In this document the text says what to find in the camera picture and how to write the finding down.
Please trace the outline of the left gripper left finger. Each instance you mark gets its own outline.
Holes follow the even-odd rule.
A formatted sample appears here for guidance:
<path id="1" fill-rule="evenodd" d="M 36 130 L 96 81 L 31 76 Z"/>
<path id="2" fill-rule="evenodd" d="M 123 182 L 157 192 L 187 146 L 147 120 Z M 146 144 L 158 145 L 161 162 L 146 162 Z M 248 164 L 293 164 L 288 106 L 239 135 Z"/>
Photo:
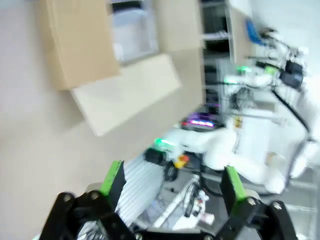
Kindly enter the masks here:
<path id="1" fill-rule="evenodd" d="M 124 162 L 113 161 L 98 190 L 76 197 L 71 192 L 57 195 L 39 236 L 41 240 L 76 240 L 87 222 L 96 222 L 109 240 L 134 240 L 116 213 L 123 187 L 126 184 Z"/>

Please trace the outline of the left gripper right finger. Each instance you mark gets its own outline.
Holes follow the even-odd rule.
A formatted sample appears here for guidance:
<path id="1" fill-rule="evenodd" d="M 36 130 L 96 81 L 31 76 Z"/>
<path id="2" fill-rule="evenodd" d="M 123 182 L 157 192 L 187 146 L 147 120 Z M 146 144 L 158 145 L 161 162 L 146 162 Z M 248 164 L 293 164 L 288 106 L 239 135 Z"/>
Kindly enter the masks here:
<path id="1" fill-rule="evenodd" d="M 228 219 L 215 240 L 235 240 L 244 228 L 256 230 L 261 240 L 296 240 L 297 234 L 284 202 L 263 203 L 246 193 L 233 166 L 223 170 L 220 190 Z"/>

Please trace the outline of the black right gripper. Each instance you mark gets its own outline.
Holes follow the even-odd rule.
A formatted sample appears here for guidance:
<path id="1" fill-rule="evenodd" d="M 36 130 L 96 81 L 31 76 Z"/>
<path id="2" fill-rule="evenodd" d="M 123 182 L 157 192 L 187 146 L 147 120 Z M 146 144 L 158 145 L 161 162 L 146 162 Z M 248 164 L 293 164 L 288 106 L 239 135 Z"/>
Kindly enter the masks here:
<path id="1" fill-rule="evenodd" d="M 279 79 L 288 87 L 300 88 L 304 80 L 303 66 L 287 60 L 285 68 L 280 72 Z"/>

